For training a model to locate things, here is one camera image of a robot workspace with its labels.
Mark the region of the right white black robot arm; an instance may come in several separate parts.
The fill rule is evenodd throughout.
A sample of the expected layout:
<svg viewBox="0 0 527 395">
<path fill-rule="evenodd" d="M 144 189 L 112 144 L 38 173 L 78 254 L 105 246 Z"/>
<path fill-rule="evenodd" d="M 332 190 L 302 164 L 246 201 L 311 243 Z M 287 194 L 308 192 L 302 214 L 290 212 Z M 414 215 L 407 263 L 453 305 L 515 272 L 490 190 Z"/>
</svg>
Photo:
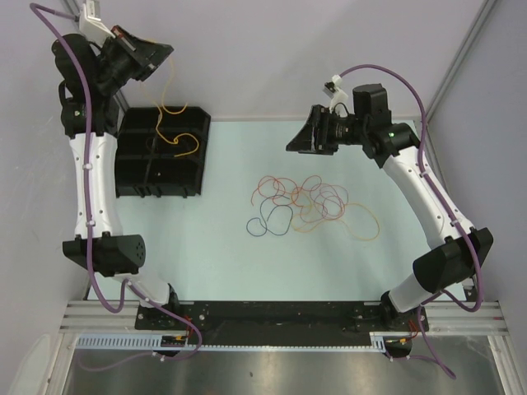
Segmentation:
<svg viewBox="0 0 527 395">
<path fill-rule="evenodd" d="M 417 134 L 406 123 L 394 123 L 386 89 L 357 86 L 353 109 L 338 109 L 347 94 L 333 79 L 324 88 L 329 106 L 313 105 L 287 151 L 331 156 L 341 145 L 358 145 L 399 187 L 419 220 L 430 248 L 413 262 L 413 272 L 380 299 L 380 321 L 399 330 L 410 314 L 447 287 L 476 275 L 493 243 L 489 229 L 476 228 L 455 206 L 426 158 Z"/>
</svg>

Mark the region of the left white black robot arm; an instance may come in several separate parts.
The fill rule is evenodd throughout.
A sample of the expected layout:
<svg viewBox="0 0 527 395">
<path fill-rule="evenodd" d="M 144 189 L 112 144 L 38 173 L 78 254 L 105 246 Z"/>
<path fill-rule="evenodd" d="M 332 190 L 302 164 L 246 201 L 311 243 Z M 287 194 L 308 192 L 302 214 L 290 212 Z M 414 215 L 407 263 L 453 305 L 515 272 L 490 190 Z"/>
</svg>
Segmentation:
<svg viewBox="0 0 527 395">
<path fill-rule="evenodd" d="M 74 237 L 63 242 L 63 254 L 87 270 L 93 291 L 110 312 L 118 313 L 123 306 L 105 299 L 98 276 L 119 282 L 143 305 L 156 305 L 154 320 L 163 328 L 174 328 L 182 319 L 182 309 L 172 303 L 175 292 L 169 283 L 142 273 L 145 242 L 141 235 L 123 231 L 114 174 L 119 117 L 114 96 L 131 79 L 145 81 L 173 49 L 114 26 L 102 38 L 59 35 L 51 51 L 63 77 L 58 86 L 61 122 L 72 150 L 77 186 Z"/>
</svg>

